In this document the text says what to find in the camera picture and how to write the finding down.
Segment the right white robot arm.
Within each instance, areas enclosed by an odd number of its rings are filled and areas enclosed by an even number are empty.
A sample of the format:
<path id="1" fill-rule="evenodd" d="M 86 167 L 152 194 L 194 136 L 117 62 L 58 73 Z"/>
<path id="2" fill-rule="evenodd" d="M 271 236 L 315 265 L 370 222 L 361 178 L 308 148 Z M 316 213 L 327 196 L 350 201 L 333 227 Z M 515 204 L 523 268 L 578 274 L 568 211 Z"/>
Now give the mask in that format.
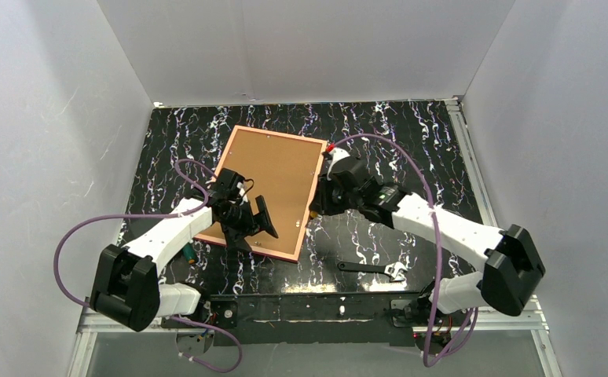
<path id="1" fill-rule="evenodd" d="M 381 183 L 346 150 L 328 147 L 329 162 L 318 177 L 309 208 L 319 215 L 356 210 L 367 220 L 411 233 L 466 260 L 474 272 L 443 278 L 437 298 L 428 300 L 440 314 L 490 306 L 519 316 L 546 273 L 530 233 L 519 225 L 501 229 L 462 218 L 396 183 Z"/>

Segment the pink photo frame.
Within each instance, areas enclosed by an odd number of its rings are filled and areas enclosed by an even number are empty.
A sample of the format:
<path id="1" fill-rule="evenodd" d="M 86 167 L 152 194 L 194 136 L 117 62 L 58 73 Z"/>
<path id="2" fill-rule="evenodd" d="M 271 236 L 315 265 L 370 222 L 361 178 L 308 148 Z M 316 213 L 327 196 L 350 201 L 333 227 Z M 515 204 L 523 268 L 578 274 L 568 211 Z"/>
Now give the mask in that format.
<path id="1" fill-rule="evenodd" d="M 324 140 L 235 126 L 216 166 L 254 181 L 247 194 L 253 210 L 263 196 L 278 237 L 265 232 L 246 238 L 256 254 L 297 262 L 309 219 L 309 204 L 323 163 Z"/>

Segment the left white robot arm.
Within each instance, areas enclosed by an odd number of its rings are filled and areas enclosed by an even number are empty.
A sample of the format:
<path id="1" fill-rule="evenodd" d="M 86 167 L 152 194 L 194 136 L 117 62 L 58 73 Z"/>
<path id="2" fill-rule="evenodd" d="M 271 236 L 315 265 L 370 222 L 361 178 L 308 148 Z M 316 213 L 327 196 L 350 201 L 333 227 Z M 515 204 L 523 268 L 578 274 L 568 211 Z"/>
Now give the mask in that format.
<path id="1" fill-rule="evenodd" d="M 264 197 L 255 202 L 256 212 L 242 175 L 220 169 L 201 199 L 183 199 L 143 235 L 101 252 L 90 308 L 134 331 L 146 329 L 157 317 L 193 314 L 201 292 L 188 284 L 162 284 L 161 272 L 195 236 L 215 224 L 232 251 L 251 251 L 246 239 L 260 232 L 277 237 Z"/>

